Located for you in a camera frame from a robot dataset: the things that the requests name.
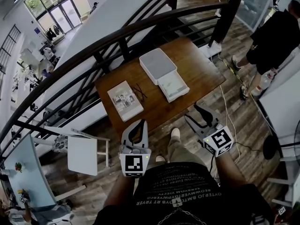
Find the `black cable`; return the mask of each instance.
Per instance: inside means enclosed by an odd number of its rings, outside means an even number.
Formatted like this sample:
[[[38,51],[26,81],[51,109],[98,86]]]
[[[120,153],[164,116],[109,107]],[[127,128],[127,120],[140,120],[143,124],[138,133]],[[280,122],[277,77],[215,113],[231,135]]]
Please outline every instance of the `black cable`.
[[[211,162],[210,162],[210,172],[211,172],[211,170],[212,170],[212,162],[213,162],[213,160],[214,160],[214,155],[212,155],[212,157],[211,157]]]
[[[66,220],[66,219],[62,219],[61,221],[58,221],[58,222],[55,222],[55,223],[51,223],[51,224],[49,224],[49,225],[53,225],[53,224],[57,224],[57,223],[60,223],[60,222],[69,222],[71,225],[73,225],[72,223],[71,223],[71,221],[69,221],[69,220]]]
[[[239,142],[234,142],[233,145],[236,144],[236,143],[239,144],[239,145],[241,145],[241,146],[243,146],[243,147],[249,148],[249,149],[250,149],[251,151],[253,151],[253,152],[255,152],[255,151],[262,152],[261,150],[258,150],[258,149],[252,149],[251,147],[246,146],[246,145],[244,145],[244,144],[242,144],[242,143],[239,143]]]

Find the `light blue panel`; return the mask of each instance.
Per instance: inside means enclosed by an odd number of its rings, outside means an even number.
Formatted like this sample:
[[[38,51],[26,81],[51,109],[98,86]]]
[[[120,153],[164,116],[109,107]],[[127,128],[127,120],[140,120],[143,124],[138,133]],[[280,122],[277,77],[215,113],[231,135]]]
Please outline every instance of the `light blue panel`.
[[[22,172],[15,170],[17,162],[24,166]],[[22,189],[28,192],[31,199],[29,206],[32,208],[56,204],[30,135],[20,141],[17,148],[5,160],[4,165],[6,169],[10,170],[9,182],[21,208],[24,208],[24,204],[20,202],[21,195],[18,194],[18,190]]]

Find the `chain necklace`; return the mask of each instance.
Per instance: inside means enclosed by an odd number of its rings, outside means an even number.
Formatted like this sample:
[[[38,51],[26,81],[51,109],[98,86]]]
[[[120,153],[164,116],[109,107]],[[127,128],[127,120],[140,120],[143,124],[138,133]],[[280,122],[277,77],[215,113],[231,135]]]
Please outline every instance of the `chain necklace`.
[[[165,218],[163,220],[161,220],[157,225],[161,225],[165,220],[167,220],[171,215],[173,215],[175,212],[177,211],[182,211],[187,215],[192,216],[194,219],[196,219],[198,222],[200,222],[202,225],[206,225],[205,222],[201,221],[199,218],[197,218],[195,215],[191,214],[190,212],[184,211],[181,208],[177,208],[176,210],[174,210],[173,212],[171,212],[169,215],[165,216]]]

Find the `plastic bottle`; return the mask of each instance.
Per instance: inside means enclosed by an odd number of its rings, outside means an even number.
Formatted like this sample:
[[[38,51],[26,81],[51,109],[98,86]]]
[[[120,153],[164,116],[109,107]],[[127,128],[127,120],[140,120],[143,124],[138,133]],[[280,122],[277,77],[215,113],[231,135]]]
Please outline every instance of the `plastic bottle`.
[[[272,68],[268,72],[265,72],[262,75],[260,84],[251,91],[251,94],[253,96],[259,96],[262,93],[262,91],[266,90],[270,86],[276,74],[277,74],[277,70],[274,68]]]

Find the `shoe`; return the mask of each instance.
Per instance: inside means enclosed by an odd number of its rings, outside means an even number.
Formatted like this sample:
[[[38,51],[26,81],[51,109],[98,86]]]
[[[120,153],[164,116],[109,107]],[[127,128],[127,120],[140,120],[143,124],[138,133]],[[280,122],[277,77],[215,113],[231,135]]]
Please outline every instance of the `shoe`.
[[[174,137],[174,136],[176,136],[176,137],[178,137],[180,139],[180,131],[179,131],[178,128],[174,128],[172,130],[172,132],[171,132],[171,138]]]
[[[239,70],[240,70],[240,67],[238,67],[238,63],[239,63],[239,62],[238,62],[236,56],[233,55],[233,56],[231,57],[231,64],[232,64],[234,70],[236,70],[236,71],[239,71]]]
[[[164,159],[163,156],[158,155],[158,156],[156,157],[155,161],[156,161],[156,162],[165,162],[165,159]]]
[[[248,98],[248,95],[246,95],[246,90],[247,89],[246,89],[245,86],[241,86],[241,88],[240,88],[240,98],[244,101]]]

